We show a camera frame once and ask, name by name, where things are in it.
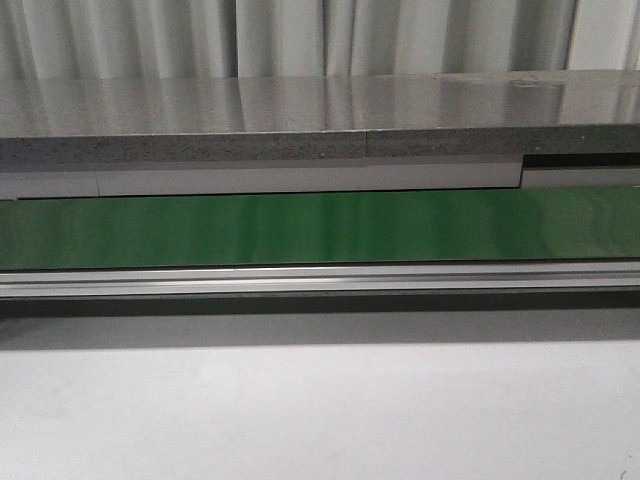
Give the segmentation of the grey stone countertop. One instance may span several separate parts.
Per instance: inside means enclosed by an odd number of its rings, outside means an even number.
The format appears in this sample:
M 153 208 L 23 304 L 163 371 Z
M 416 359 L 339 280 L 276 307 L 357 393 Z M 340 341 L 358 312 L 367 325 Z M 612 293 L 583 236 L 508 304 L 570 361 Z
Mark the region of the grey stone countertop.
M 1 84 L 6 171 L 638 149 L 635 71 Z

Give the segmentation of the green conveyor belt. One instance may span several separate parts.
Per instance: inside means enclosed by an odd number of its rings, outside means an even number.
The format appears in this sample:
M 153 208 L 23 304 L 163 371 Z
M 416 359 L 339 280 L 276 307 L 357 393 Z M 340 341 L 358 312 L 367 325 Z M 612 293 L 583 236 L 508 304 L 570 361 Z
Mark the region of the green conveyor belt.
M 635 258 L 639 191 L 577 187 L 9 200 L 1 267 Z

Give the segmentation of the white pleated curtain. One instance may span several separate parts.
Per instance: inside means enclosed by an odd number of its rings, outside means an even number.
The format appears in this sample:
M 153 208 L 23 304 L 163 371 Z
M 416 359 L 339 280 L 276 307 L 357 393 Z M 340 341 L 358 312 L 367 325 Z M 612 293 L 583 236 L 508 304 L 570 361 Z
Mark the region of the white pleated curtain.
M 635 1 L 5 1 L 5 79 L 635 70 Z

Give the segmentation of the aluminium conveyor frame rail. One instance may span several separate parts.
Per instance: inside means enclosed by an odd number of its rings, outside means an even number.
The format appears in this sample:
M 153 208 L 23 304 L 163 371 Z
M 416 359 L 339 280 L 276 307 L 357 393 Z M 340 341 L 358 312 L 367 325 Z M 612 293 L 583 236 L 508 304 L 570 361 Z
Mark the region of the aluminium conveyor frame rail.
M 4 299 L 634 288 L 636 260 L 11 272 Z

